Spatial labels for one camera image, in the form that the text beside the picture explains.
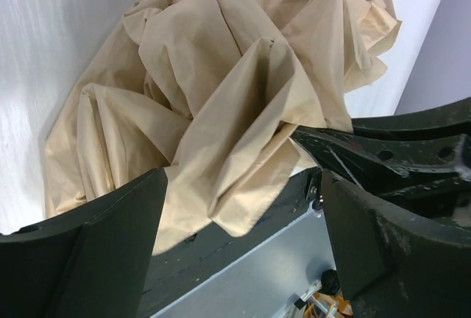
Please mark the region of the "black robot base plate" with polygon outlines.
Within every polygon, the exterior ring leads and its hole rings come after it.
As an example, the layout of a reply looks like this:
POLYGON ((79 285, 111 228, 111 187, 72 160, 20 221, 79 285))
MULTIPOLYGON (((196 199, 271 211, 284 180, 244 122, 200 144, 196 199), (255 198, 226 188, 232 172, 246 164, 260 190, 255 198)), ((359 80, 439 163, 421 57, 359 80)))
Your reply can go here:
POLYGON ((172 249, 153 256, 137 316, 156 314, 290 225, 308 210, 320 180, 319 168, 291 177, 253 229, 242 237, 232 237, 212 223, 172 249))

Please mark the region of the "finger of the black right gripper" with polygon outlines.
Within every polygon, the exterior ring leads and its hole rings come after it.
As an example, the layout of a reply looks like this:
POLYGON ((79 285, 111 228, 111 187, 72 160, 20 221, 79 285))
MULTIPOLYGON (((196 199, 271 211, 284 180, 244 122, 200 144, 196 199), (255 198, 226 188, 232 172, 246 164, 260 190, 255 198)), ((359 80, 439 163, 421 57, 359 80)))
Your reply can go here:
POLYGON ((362 186, 435 175, 470 181, 470 137, 465 134, 388 141, 332 130, 296 130, 292 138, 319 167, 362 186))
POLYGON ((397 116, 353 119, 354 134, 378 140, 433 140, 470 134, 470 98, 397 116))

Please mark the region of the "beige and black folding umbrella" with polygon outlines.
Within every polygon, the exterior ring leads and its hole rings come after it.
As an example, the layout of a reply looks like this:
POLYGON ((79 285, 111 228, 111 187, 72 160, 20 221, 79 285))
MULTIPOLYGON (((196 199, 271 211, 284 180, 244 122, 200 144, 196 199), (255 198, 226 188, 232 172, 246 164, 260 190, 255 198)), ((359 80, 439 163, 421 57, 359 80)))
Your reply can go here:
POLYGON ((162 168, 154 254, 210 223, 245 235, 313 165, 292 133, 351 132, 344 96, 385 74, 399 29, 392 0, 137 2, 46 140, 46 215, 162 168))

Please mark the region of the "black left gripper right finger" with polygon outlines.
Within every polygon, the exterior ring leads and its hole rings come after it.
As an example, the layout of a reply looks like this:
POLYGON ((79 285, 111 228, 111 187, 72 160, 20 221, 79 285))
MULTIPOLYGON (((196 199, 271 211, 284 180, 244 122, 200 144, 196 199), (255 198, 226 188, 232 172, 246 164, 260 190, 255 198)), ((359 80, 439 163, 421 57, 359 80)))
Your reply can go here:
POLYGON ((470 231, 417 215, 324 170, 323 213, 355 317, 469 317, 470 231))

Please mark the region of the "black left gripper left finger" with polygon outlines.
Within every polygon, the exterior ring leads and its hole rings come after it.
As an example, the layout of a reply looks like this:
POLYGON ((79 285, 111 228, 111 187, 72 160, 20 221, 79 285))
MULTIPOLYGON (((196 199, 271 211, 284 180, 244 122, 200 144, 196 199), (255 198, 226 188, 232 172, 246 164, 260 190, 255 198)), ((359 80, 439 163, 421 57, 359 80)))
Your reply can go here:
POLYGON ((168 180, 153 169, 1 237, 3 317, 135 317, 168 180))

